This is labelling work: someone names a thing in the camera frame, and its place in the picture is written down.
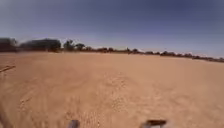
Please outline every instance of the ground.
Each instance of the ground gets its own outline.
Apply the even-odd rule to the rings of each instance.
[[[224,127],[224,64],[145,55],[0,54],[0,100],[15,128]]]

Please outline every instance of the treeline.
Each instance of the treeline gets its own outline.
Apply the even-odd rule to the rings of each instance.
[[[30,40],[24,43],[18,44],[15,39],[11,38],[0,38],[0,52],[21,52],[21,51],[48,51],[48,52],[99,52],[99,53],[123,53],[123,54],[141,54],[141,55],[157,55],[165,57],[180,57],[189,58],[195,60],[206,60],[212,62],[223,62],[224,58],[213,58],[213,57],[201,57],[192,55],[190,53],[180,54],[174,52],[153,52],[146,51],[142,52],[138,49],[123,49],[118,50],[112,47],[92,48],[82,43],[75,44],[73,40],[67,40],[63,45],[57,39],[41,39],[41,40]]]

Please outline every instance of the sky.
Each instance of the sky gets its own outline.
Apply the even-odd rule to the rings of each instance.
[[[224,56],[223,0],[0,0],[0,37]]]

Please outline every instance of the dark object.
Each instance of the dark object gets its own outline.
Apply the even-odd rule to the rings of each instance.
[[[154,126],[160,126],[162,128],[166,123],[166,120],[147,120],[140,128],[152,128]]]
[[[0,72],[4,72],[6,70],[9,70],[9,69],[12,69],[12,68],[15,68],[16,66],[5,66],[3,68],[0,68]]]
[[[68,128],[79,128],[80,122],[78,120],[71,120]]]

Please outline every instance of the sandy ground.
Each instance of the sandy ground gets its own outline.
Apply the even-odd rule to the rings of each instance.
[[[0,54],[0,100],[15,128],[224,127],[224,64],[144,55]]]

